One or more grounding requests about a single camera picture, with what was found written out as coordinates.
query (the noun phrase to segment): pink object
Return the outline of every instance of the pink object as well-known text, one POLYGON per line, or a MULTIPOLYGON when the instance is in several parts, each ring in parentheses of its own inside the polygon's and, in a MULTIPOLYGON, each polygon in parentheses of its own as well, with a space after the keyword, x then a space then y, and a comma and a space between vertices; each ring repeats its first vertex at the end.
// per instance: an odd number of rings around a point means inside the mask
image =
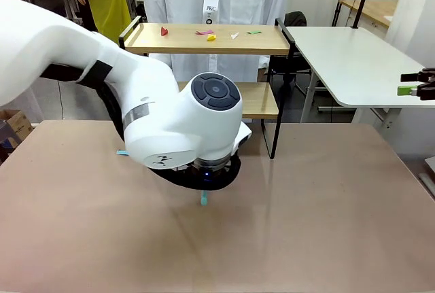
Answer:
POLYGON ((165 29, 165 28, 161 28, 161 30, 160 30, 160 34, 162 35, 162 36, 166 36, 167 34, 168 34, 168 29, 165 29))
POLYGON ((209 35, 210 33, 214 33, 213 30, 207 30, 207 31, 196 31, 197 35, 209 35))

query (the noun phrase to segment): gray control pad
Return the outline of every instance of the gray control pad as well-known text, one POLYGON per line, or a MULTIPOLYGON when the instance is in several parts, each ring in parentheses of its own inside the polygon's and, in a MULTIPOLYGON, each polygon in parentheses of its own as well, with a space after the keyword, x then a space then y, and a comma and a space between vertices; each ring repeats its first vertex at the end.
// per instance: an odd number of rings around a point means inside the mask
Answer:
POLYGON ((226 111, 240 101, 236 85, 212 72, 204 73, 193 80, 192 94, 202 106, 215 111, 226 111))

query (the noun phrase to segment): yellow-green cloth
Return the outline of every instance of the yellow-green cloth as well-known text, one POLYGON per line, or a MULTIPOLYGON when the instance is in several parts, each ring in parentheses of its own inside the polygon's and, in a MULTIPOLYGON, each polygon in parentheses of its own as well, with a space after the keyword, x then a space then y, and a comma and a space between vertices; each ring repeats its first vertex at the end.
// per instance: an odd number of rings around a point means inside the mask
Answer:
POLYGON ((126 0, 89 0, 98 32, 115 43, 121 32, 130 24, 126 0))

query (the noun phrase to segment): green object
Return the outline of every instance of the green object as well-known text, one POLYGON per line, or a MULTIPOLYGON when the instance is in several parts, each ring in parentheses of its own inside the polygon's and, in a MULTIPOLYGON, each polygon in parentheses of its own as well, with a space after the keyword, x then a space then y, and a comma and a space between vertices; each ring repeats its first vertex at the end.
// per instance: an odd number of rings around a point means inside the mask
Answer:
POLYGON ((417 86, 399 86, 397 87, 397 95, 410 96, 413 89, 417 89, 417 86))

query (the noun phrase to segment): name tag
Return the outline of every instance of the name tag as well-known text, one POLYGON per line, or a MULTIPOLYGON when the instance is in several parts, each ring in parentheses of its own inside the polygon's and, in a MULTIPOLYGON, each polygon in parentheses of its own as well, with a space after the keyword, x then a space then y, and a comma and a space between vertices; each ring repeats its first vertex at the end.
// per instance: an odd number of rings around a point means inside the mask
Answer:
POLYGON ((218 22, 219 0, 204 0, 203 23, 213 24, 218 22))

